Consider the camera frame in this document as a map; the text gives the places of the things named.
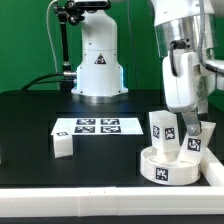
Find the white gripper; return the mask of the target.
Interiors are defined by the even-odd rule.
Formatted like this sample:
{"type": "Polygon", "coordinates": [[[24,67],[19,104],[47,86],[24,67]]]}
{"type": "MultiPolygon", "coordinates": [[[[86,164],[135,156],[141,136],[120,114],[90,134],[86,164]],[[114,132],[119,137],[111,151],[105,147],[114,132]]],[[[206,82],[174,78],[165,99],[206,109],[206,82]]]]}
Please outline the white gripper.
{"type": "Polygon", "coordinates": [[[170,50],[163,59],[162,71],[168,109],[173,113],[183,113],[189,136],[200,135],[198,114],[208,111],[208,102],[206,81],[197,54],[182,49],[170,50]]]}

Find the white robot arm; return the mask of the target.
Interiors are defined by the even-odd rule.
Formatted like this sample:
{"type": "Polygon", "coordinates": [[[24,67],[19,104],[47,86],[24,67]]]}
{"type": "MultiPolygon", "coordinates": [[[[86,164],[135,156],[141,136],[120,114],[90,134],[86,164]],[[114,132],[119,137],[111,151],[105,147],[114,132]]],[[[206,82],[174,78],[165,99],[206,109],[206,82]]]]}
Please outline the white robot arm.
{"type": "MultiPolygon", "coordinates": [[[[114,97],[126,91],[117,61],[117,24],[105,11],[109,0],[73,0],[83,16],[82,62],[73,90],[90,98],[114,97]]],[[[168,109],[183,116],[191,136],[201,133],[198,115],[207,111],[207,96],[216,75],[212,0],[149,0],[168,109]]]]}

